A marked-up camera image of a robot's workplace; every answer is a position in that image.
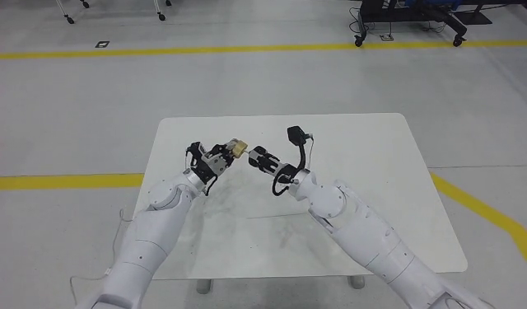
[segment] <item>cart wheel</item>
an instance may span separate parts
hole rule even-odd
[[[461,35],[456,35],[454,37],[454,42],[452,43],[454,47],[460,47],[463,44],[464,38]]]

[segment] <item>concrete floor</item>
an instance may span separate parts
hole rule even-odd
[[[175,46],[352,42],[358,2],[0,0],[0,53]],[[525,40],[527,11],[485,12],[469,40]],[[388,30],[377,25],[368,37]],[[394,25],[397,41],[451,41]],[[92,59],[0,59],[0,175],[143,172],[165,117],[399,112],[427,165],[527,225],[527,47],[299,51]],[[0,192],[0,307],[71,308],[68,278],[111,262],[119,209],[138,189]],[[469,261],[447,277],[497,308],[527,303],[527,266],[508,234],[441,196]],[[154,281],[144,308],[404,308],[375,277]],[[86,295],[93,282],[76,282]]]

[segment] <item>table top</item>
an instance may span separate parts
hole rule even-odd
[[[239,138],[296,165],[287,127],[314,134],[311,170],[319,184],[348,183],[438,273],[467,260],[445,208],[400,114],[268,115],[169,118],[159,124],[135,213],[147,191],[178,175],[184,151]],[[307,213],[307,200],[274,197],[272,177],[236,160],[208,197],[195,199],[178,243],[154,279],[230,279],[370,274],[349,258]]]

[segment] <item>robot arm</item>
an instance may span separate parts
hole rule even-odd
[[[290,141],[300,148],[306,139],[312,138],[298,126],[287,132]],[[249,163],[274,177],[275,195],[288,190],[296,200],[307,199],[309,213],[315,221],[352,259],[383,279],[409,308],[447,309],[452,302],[471,309],[491,308],[463,287],[430,270],[404,244],[397,232],[345,183],[336,180],[331,186],[318,185],[315,173],[304,168],[302,149],[298,167],[280,162],[263,147],[249,152]],[[286,186],[276,191],[277,183]],[[341,222],[338,217],[346,209],[352,210],[352,216]],[[341,226],[337,227],[336,222],[341,222]]]
[[[207,195],[246,147],[232,139],[206,152],[201,143],[193,143],[187,149],[190,168],[148,191],[149,206],[128,226],[110,273],[76,309],[139,309],[154,273],[175,247],[192,201],[202,192]]]

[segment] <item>yellow floor line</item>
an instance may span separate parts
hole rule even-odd
[[[63,190],[139,187],[142,174],[2,176],[0,190]]]
[[[430,175],[438,191],[508,232],[524,259],[527,260],[527,230],[524,226],[436,174],[430,173]]]
[[[522,47],[527,46],[527,40],[486,40],[466,41],[459,48],[483,47]],[[85,51],[56,51],[56,52],[25,52],[0,53],[0,59],[78,59],[90,57],[111,56],[149,56],[149,55],[177,55],[177,54],[225,54],[225,53],[258,53],[281,51],[311,51],[311,50],[351,50],[351,49],[434,49],[455,47],[449,41],[418,41],[418,42],[384,42],[364,43],[361,48],[353,43],[346,44],[275,44],[256,46],[227,46],[227,47],[174,47],[152,49],[98,49]]]
[[[436,188],[456,202],[508,232],[527,260],[527,230],[517,221],[485,204],[434,173]],[[64,190],[139,187],[143,174],[99,174],[70,176],[0,176],[0,190]]]

